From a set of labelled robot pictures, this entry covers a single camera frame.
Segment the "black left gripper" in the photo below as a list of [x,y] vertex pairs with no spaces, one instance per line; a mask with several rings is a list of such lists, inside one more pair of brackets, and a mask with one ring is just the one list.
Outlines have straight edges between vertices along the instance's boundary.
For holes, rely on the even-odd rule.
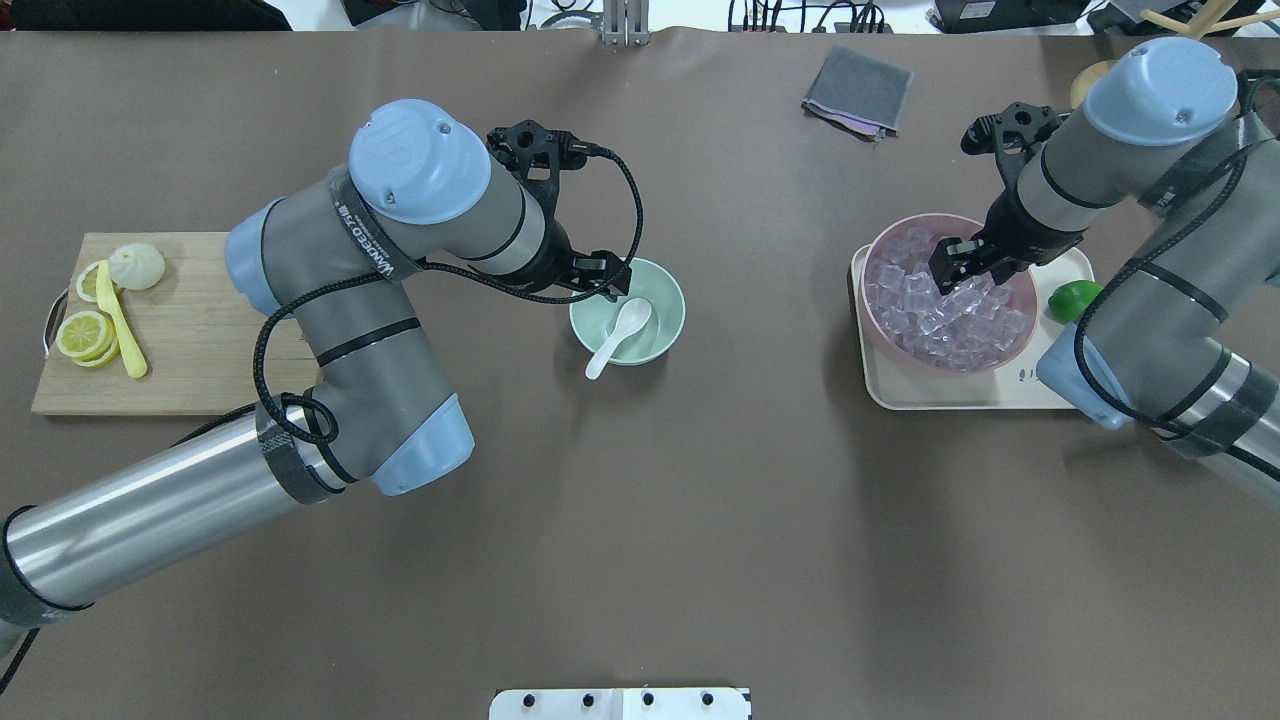
[[595,146],[535,120],[495,128],[486,135],[486,145],[524,191],[518,232],[486,256],[486,274],[530,293],[557,284],[581,292],[596,290],[609,302],[627,296],[632,277],[628,263],[608,250],[572,250],[556,219],[561,172],[581,169]]

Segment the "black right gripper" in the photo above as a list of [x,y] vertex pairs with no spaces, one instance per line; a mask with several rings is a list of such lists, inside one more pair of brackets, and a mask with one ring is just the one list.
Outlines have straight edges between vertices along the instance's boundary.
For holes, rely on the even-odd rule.
[[1062,117],[1052,108],[1025,102],[1011,102],[970,123],[960,149],[970,156],[992,155],[1004,192],[973,237],[940,238],[934,246],[928,268],[941,296],[954,292],[966,272],[969,277],[989,275],[995,286],[1004,286],[1014,274],[1043,266],[1083,241],[1082,231],[1034,218],[1030,195],[1018,188],[1019,181],[1041,168],[1036,154],[1061,124]]

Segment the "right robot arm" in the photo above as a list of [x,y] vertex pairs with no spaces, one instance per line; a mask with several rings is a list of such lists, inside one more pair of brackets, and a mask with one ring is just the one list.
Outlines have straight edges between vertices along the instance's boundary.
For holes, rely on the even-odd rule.
[[963,150],[1004,181],[982,228],[941,240],[942,293],[998,284],[1074,249],[1125,199],[1160,218],[1038,364],[1039,380],[1097,424],[1148,427],[1181,457],[1277,506],[1277,378],[1213,337],[1277,284],[1277,136],[1254,100],[1274,73],[1238,74],[1198,40],[1161,36],[1121,56],[1082,105],[1021,102],[977,119]]

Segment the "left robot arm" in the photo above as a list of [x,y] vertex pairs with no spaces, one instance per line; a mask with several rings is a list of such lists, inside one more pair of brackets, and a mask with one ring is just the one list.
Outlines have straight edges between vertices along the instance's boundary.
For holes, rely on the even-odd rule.
[[630,256],[577,252],[559,174],[614,151],[532,120],[479,136],[402,99],[346,161],[228,236],[265,318],[256,401],[170,448],[3,523],[3,652],[96,600],[369,478],[387,496],[465,462],[474,436],[403,283],[445,272],[534,302],[622,296]]

